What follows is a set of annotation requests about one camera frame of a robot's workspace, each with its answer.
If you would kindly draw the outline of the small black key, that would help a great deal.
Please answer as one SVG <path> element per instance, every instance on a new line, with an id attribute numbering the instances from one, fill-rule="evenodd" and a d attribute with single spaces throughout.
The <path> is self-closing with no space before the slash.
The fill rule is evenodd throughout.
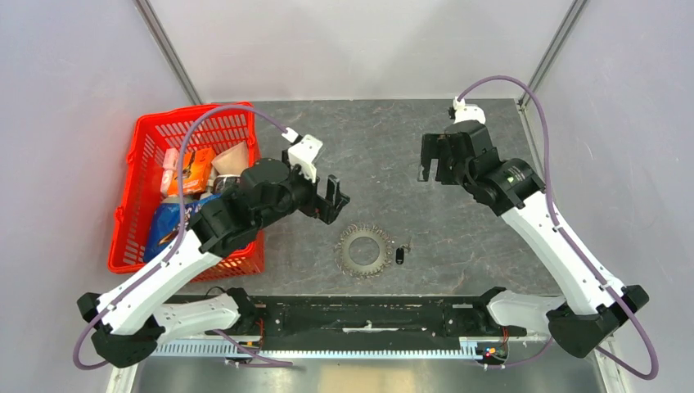
<path id="1" fill-rule="evenodd" d="M 405 261 L 405 256 L 411 251 L 409 245 L 401 245 L 395 251 L 395 263 L 397 265 L 402 265 Z"/>

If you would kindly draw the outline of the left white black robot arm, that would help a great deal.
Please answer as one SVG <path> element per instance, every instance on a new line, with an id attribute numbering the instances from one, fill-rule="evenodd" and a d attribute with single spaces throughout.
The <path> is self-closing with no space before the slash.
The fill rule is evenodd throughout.
<path id="1" fill-rule="evenodd" d="M 229 328 L 251 332 L 257 313 L 242 289 L 182 304 L 169 299 L 278 220 L 300 211 L 332 224 L 349 202 L 333 175 L 326 195 L 319 196 L 318 181 L 306 178 L 299 165 L 257 161 L 187 219 L 174 241 L 130 279 L 107 293 L 88 292 L 78 299 L 88 323 L 78 342 L 90 337 L 104 364 L 127 368 L 178 338 Z"/>

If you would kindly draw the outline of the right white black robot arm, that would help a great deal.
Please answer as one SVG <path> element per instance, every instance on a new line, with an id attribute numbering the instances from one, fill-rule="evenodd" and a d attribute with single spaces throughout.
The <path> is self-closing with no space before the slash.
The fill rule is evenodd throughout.
<path id="1" fill-rule="evenodd" d="M 568 223 L 553 220 L 545 185 L 526 161 L 503 160 L 489 131 L 476 120 L 448 126 L 421 137 L 419 179 L 460 186 L 474 200 L 516 231 L 561 289 L 555 297 L 516 294 L 495 288 L 472 313 L 474 328 L 492 335 L 503 326 L 548 334 L 568 354 L 584 358 L 628 320 L 620 307 L 640 310 L 649 296 L 639 285 L 624 285 L 583 243 L 568 243 Z"/>

